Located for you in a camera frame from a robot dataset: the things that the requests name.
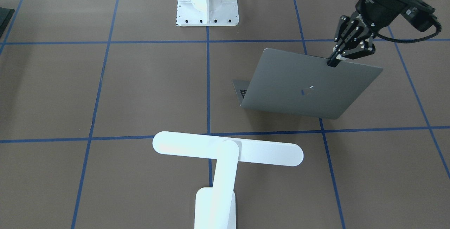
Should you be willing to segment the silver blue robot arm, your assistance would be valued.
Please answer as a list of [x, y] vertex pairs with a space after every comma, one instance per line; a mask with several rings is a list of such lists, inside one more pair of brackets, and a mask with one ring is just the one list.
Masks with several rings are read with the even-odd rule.
[[[335, 46], [327, 65], [336, 67], [347, 59], [363, 58], [375, 53], [374, 38], [394, 43], [411, 44], [431, 39], [442, 31], [434, 15], [435, 9], [423, 0], [358, 0], [351, 16], [342, 15], [334, 36]], [[399, 40], [381, 35], [381, 29], [389, 26], [402, 15], [419, 32], [431, 26], [436, 31], [426, 37]]]

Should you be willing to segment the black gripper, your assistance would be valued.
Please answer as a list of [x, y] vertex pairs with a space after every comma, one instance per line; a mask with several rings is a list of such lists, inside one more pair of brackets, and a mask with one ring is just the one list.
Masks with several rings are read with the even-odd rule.
[[379, 32], [389, 26], [398, 15], [411, 22], [407, 11], [411, 0], [359, 0], [354, 15], [342, 15], [334, 36], [335, 46], [327, 65], [336, 67], [346, 58], [357, 59], [376, 52], [373, 35], [366, 37], [366, 28]]

